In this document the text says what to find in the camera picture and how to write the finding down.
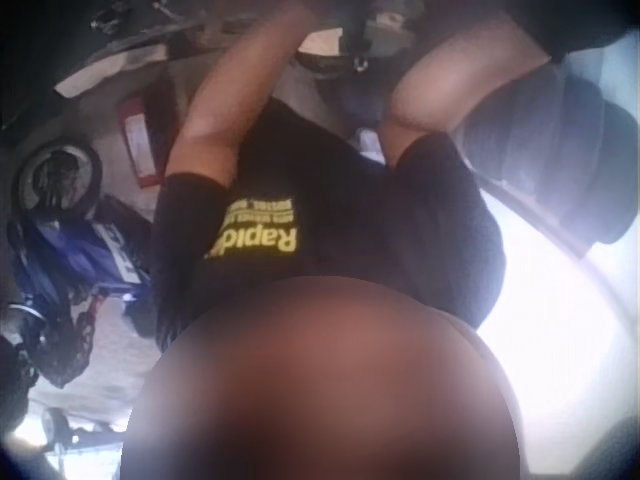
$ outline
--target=scooter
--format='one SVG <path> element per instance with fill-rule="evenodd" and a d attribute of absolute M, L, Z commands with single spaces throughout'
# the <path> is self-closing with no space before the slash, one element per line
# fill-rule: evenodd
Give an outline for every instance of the scooter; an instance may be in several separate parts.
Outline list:
<path fill-rule="evenodd" d="M 86 156 L 94 155 L 91 151 Z M 7 225 L 7 238 L 22 299 L 8 308 L 21 314 L 18 330 L 29 360 L 40 375 L 62 389 L 89 365 L 96 317 L 107 298 L 121 299 L 125 319 L 135 332 L 153 337 L 155 311 L 149 268 L 144 255 L 139 254 L 148 251 L 145 242 L 149 241 L 151 224 L 113 197 L 103 198 L 92 208 L 91 220 L 72 208 L 60 208 L 65 202 L 55 198 L 56 192 L 65 188 L 58 167 L 63 165 L 68 171 L 79 168 L 70 168 L 73 162 L 69 159 L 46 158 L 45 163 L 57 164 L 29 167 L 31 162 L 27 161 L 14 180 L 14 217 Z M 24 172 L 43 169 L 55 171 L 55 175 L 47 175 L 49 180 L 55 176 L 57 180 L 40 189 L 35 207 L 22 208 L 25 202 L 18 197 L 27 196 L 20 187 L 25 184 Z M 41 180 L 31 178 L 31 183 Z M 125 240 L 127 234 L 134 241 Z"/>

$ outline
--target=blue motorcycle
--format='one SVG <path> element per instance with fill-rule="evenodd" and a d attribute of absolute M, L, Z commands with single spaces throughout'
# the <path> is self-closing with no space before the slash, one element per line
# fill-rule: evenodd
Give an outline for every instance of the blue motorcycle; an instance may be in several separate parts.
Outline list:
<path fill-rule="evenodd" d="M 139 336 L 155 333 L 146 257 L 151 224 L 114 197 L 98 200 L 101 177 L 90 147 L 62 141 L 32 155 L 12 185 L 7 237 L 22 299 L 9 309 L 21 315 L 29 360 L 58 388 L 89 365 L 107 298 L 125 302 L 125 319 Z"/>

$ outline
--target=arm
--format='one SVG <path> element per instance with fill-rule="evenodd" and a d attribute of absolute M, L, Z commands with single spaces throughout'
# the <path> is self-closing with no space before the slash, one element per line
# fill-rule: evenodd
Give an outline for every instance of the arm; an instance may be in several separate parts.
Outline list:
<path fill-rule="evenodd" d="M 505 13 L 429 53 L 400 81 L 380 128 L 390 166 L 418 138 L 450 132 L 489 94 L 549 61 Z"/>
<path fill-rule="evenodd" d="M 220 59 L 196 93 L 167 175 L 195 173 L 223 186 L 231 184 L 242 140 L 317 23 L 314 11 L 288 1 Z"/>

